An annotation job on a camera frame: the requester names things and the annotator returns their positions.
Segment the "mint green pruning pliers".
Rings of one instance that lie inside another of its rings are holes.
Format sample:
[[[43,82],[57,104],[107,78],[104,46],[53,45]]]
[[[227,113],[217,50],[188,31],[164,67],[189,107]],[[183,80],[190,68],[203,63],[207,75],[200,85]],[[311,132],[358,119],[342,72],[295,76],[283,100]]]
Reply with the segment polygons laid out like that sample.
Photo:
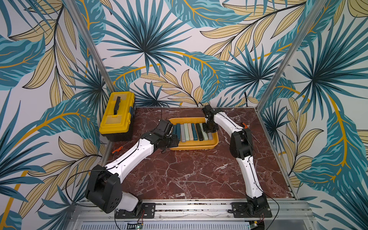
[[[204,141],[209,140],[209,137],[207,135],[207,133],[204,131],[203,127],[201,126],[201,131],[202,131],[202,135],[203,135],[203,139]]]

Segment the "light green pruning pliers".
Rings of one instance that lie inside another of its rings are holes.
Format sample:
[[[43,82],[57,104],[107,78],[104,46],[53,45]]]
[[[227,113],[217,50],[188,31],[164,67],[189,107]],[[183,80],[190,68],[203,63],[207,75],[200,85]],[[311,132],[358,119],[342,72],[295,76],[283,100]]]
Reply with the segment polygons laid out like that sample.
[[[188,124],[187,123],[184,123],[184,130],[185,130],[186,141],[190,141],[189,129],[188,129]]]

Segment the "teal pruning pliers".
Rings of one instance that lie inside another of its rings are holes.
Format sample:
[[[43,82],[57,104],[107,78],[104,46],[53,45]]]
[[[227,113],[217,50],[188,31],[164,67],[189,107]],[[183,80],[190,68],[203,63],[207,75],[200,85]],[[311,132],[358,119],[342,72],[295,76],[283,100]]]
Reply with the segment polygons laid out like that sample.
[[[196,126],[194,123],[191,124],[194,141],[198,141],[198,135],[196,132]]]

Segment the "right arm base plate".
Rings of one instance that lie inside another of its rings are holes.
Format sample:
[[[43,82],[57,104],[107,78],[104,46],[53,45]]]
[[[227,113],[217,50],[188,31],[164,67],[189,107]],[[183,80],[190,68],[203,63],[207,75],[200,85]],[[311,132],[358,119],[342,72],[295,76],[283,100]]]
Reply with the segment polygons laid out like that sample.
[[[260,208],[247,202],[233,202],[228,213],[233,214],[234,218],[271,218],[272,212],[269,206]]]

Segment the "beige pruning pliers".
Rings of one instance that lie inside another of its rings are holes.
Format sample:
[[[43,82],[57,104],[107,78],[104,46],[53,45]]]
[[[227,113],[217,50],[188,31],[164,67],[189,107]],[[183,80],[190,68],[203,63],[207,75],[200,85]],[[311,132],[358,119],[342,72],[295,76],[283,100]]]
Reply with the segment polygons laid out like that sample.
[[[187,124],[190,141],[194,141],[193,130],[191,123]]]

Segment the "black pruning pliers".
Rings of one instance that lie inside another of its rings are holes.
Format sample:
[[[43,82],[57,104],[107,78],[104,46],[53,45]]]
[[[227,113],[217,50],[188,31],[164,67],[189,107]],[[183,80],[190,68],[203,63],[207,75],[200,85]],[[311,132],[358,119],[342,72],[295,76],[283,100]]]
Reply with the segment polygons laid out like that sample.
[[[200,124],[196,123],[195,125],[196,125],[195,127],[196,127],[196,131],[197,131],[198,140],[203,141],[204,137],[203,137],[203,133],[202,133]]]

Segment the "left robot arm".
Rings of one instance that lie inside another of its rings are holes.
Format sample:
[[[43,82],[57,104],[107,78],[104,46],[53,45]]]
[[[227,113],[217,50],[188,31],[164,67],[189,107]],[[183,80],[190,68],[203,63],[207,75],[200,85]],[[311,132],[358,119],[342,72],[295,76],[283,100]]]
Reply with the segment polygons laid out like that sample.
[[[155,129],[144,133],[138,142],[117,160],[92,169],[85,192],[86,199],[104,213],[124,211],[137,217],[142,210],[142,201],[131,193],[123,192],[121,184],[141,161],[156,150],[174,148],[178,144],[173,124],[160,120]]]

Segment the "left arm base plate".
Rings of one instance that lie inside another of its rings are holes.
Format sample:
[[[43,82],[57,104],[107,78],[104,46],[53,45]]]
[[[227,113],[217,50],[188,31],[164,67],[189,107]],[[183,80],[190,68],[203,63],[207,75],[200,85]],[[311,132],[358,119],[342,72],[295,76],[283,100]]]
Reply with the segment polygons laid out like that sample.
[[[133,211],[117,209],[115,212],[115,219],[153,219],[155,210],[155,203],[138,203]]]

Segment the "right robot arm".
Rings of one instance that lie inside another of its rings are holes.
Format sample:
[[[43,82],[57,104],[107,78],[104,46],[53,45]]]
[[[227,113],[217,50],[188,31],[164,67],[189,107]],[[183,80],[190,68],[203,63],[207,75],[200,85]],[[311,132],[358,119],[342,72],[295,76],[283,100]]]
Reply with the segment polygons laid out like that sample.
[[[246,199],[253,211],[267,206],[267,198],[261,189],[254,166],[254,144],[247,125],[238,125],[219,108],[206,105],[202,108],[206,122],[205,132],[214,133],[221,127],[231,138],[230,153],[237,160],[246,187]]]

